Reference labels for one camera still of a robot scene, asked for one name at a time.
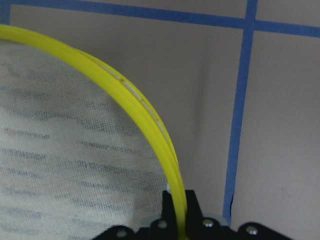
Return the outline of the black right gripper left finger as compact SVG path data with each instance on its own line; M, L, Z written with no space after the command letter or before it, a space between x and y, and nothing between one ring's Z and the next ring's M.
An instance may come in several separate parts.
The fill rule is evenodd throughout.
M177 224L173 197L167 190L162 192L161 218L169 225Z

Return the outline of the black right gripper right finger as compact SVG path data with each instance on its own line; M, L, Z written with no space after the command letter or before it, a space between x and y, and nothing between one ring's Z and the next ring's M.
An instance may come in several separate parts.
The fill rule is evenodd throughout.
M186 222L200 223L203 219L203 213L195 191L185 190L185 195L187 203Z

